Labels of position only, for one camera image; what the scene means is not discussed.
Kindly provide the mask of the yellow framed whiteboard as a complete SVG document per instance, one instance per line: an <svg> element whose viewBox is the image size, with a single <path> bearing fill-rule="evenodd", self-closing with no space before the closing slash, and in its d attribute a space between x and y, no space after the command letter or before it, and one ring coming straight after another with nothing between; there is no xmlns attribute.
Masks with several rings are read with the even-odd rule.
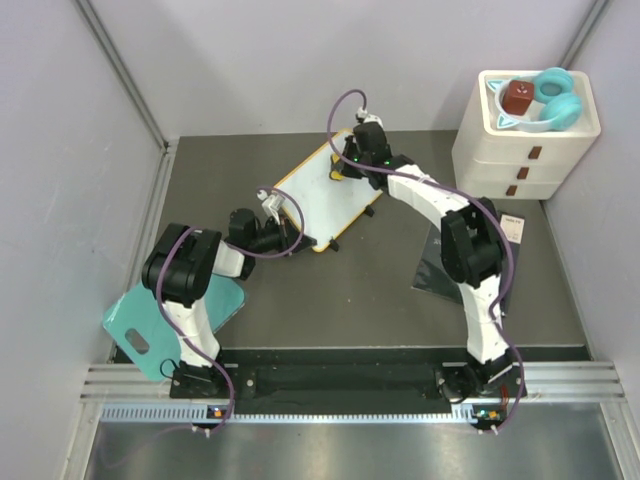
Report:
<svg viewBox="0 0 640 480"><path fill-rule="evenodd" d="M369 185L368 180L347 178L334 181L329 178L331 155L328 144L322 145L311 156L275 184L275 188L288 194L282 211L304 234L315 239L312 249L321 253L335 239L364 214L382 195Z"/></svg>

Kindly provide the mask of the yellow black whiteboard eraser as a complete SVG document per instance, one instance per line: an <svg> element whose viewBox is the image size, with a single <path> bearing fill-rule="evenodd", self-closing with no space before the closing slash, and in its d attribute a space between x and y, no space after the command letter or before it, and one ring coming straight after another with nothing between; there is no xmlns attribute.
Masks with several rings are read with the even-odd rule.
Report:
<svg viewBox="0 0 640 480"><path fill-rule="evenodd" d="M329 178L334 181L341 181L344 179L344 175L342 174L343 163L338 154L331 155L331 166Z"/></svg>

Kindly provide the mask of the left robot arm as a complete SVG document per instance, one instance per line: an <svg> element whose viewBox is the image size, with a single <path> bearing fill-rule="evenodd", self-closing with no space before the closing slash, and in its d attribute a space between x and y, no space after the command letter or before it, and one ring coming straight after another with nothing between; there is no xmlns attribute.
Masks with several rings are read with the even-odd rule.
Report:
<svg viewBox="0 0 640 480"><path fill-rule="evenodd" d="M262 223L247 208L230 214L228 235L169 224L142 269L142 285L152 292L180 342L180 361L196 369L192 384L205 396L226 387L225 370L214 364L221 347L210 326L205 294L214 275L247 279L259 258L280 258L308 249L316 240L284 218Z"/></svg>

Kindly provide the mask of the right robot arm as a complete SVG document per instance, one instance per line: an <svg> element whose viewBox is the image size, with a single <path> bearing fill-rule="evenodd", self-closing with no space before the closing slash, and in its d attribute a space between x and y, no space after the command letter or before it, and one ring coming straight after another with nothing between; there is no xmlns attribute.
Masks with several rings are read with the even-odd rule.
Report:
<svg viewBox="0 0 640 480"><path fill-rule="evenodd" d="M458 285L467 322L467 351L477 362L467 370L469 388L487 396L504 380L497 363L508 358L501 326L500 287L507 244L499 235L493 203L437 183L404 155L394 155L382 126L358 123L338 155L338 170L365 178L375 190L410 206L440 232L440 261Z"/></svg>

